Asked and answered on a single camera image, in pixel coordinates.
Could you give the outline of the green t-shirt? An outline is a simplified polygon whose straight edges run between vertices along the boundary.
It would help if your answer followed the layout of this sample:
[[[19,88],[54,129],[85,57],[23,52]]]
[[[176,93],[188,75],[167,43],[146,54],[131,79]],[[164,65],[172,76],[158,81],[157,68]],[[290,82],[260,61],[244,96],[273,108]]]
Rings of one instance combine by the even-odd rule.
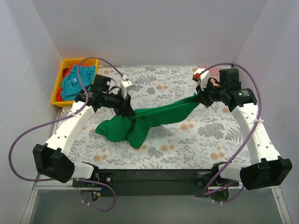
[[[152,127],[181,122],[198,105],[191,96],[161,107],[136,109],[135,116],[115,115],[110,120],[104,120],[96,127],[95,132],[110,142],[127,141],[131,147],[140,148]]]

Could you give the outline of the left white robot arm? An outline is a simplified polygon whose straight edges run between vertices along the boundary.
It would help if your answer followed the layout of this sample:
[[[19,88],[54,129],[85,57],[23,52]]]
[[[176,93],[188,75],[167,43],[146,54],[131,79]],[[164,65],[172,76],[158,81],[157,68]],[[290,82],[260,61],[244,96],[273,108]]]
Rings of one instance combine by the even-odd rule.
[[[124,76],[117,93],[110,87],[111,78],[96,75],[93,84],[87,86],[75,98],[68,118],[65,119],[54,134],[43,145],[37,144],[33,149],[37,172],[62,183],[70,179],[81,178],[90,187],[99,183],[96,167],[85,162],[72,162],[69,159],[71,147],[87,121],[101,107],[114,109],[121,117],[134,116],[128,92],[135,85]]]

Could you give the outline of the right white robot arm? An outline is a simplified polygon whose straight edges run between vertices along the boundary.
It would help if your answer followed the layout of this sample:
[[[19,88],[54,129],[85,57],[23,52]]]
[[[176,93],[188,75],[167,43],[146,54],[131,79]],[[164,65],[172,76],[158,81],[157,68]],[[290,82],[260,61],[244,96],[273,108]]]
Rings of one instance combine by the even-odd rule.
[[[247,190],[280,185],[291,171],[292,162],[282,158],[271,142],[260,119],[260,101],[251,89],[241,87],[238,69],[222,69],[219,75],[219,83],[214,85],[207,69],[196,69],[192,78],[197,82],[197,97],[206,107],[214,102],[228,107],[245,137],[242,146],[249,150],[250,164],[243,167],[234,164],[232,158],[214,164],[210,181],[219,186],[227,180],[237,181]]]

